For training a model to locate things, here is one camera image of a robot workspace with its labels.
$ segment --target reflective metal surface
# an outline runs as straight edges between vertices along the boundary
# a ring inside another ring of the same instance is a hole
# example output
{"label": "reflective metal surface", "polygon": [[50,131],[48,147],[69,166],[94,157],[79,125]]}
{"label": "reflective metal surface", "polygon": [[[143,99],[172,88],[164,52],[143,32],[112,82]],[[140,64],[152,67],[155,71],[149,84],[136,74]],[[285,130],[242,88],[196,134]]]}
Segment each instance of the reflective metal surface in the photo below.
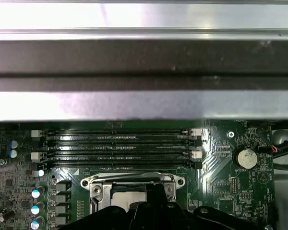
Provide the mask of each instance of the reflective metal surface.
{"label": "reflective metal surface", "polygon": [[[160,172],[99,173],[81,180],[81,186],[90,191],[90,213],[114,204],[128,211],[129,205],[132,203],[146,201],[146,190],[143,191],[143,186],[147,184],[162,184],[168,201],[175,202],[176,189],[182,188],[185,183],[186,181],[183,177]],[[112,191],[115,186],[118,186],[116,191]],[[129,194],[123,197],[119,195],[119,193],[126,192],[137,192],[138,195]],[[113,204],[115,193],[121,201],[116,201]]]}
{"label": "reflective metal surface", "polygon": [[288,91],[0,92],[0,121],[288,119]]}
{"label": "reflective metal surface", "polygon": [[0,40],[288,39],[288,5],[0,2]]}

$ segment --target motherboard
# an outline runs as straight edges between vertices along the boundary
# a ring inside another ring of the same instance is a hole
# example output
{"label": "motherboard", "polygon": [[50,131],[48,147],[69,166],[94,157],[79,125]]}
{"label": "motherboard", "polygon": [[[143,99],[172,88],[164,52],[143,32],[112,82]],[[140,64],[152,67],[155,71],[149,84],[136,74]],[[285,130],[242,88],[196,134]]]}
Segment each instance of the motherboard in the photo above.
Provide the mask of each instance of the motherboard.
{"label": "motherboard", "polygon": [[263,134],[269,125],[258,135],[249,121],[0,124],[0,230],[59,229],[93,212],[86,178],[148,172],[179,178],[170,199],[189,212],[205,205],[272,225]]}

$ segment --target metal socket bracket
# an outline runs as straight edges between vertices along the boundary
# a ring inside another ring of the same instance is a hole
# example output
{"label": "metal socket bracket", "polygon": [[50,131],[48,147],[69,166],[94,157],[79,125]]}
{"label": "metal socket bracket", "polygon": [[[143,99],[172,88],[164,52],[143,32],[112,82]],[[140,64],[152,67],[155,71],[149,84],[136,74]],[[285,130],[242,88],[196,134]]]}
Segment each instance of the metal socket bracket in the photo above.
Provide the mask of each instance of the metal socket bracket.
{"label": "metal socket bracket", "polygon": [[168,201],[175,202],[176,189],[182,188],[186,181],[183,177],[160,172],[99,173],[81,180],[81,186],[90,191],[90,213],[111,206],[115,192],[134,191],[146,184],[163,184]]}

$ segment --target ram slot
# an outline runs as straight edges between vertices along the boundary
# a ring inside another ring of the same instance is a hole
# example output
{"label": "ram slot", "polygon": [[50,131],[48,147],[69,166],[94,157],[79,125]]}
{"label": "ram slot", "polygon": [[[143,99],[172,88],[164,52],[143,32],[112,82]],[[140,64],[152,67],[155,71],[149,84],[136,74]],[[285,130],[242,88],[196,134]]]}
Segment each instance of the ram slot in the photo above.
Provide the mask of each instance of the ram slot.
{"label": "ram slot", "polygon": [[59,155],[48,158],[54,161],[133,161],[133,160],[180,160],[181,154],[168,155]]}
{"label": "ram slot", "polygon": [[123,134],[117,134],[117,135],[96,135],[96,134],[81,134],[81,135],[66,135],[66,136],[50,136],[47,137],[48,141],[146,141],[146,140],[167,140],[167,139],[192,139],[191,136],[188,135],[123,135]]}
{"label": "ram slot", "polygon": [[49,147],[48,150],[144,150],[144,149],[188,149],[184,144],[109,144],[109,145],[97,145],[97,144],[87,144],[87,145],[57,145]]}
{"label": "ram slot", "polygon": [[158,154],[158,155],[167,155],[167,154],[188,154],[188,151],[184,150],[184,149],[125,149],[125,150],[91,150],[91,151],[85,151],[85,150],[80,150],[80,151],[53,151],[53,152],[49,152],[47,154],[48,157],[51,156],[66,156],[66,155],[116,155],[116,154],[121,154],[121,155],[154,155],[154,154]]}
{"label": "ram slot", "polygon": [[70,167],[70,166],[120,166],[120,167],[134,167],[138,166],[170,166],[170,165],[185,165],[185,160],[159,160],[159,161],[148,161],[148,160],[132,160],[132,161],[46,161],[44,162],[52,167]]}
{"label": "ram slot", "polygon": [[55,136],[101,136],[111,134],[115,136],[179,136],[189,134],[188,129],[101,129],[101,130],[58,130],[48,131],[49,137]]}
{"label": "ram slot", "polygon": [[52,140],[47,142],[48,147],[59,146],[59,145],[84,145],[84,144],[163,144],[163,143],[173,143],[173,144],[188,144],[192,142],[191,140],[185,139],[97,139],[97,140]]}
{"label": "ram slot", "polygon": [[92,171],[107,171],[107,172],[115,172],[115,171],[167,171],[176,169],[179,167],[185,167],[184,164],[169,164],[169,165],[64,165],[64,164],[48,164],[46,168],[90,168]]}

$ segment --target red wire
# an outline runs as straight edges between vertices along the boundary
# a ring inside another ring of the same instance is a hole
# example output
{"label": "red wire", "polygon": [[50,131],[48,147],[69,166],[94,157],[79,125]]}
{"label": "red wire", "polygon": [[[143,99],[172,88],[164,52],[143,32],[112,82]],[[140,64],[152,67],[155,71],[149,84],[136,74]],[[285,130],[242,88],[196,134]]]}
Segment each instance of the red wire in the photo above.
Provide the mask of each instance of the red wire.
{"label": "red wire", "polygon": [[273,153],[277,153],[278,152],[277,147],[275,147],[274,145],[271,146],[271,149],[272,149]]}

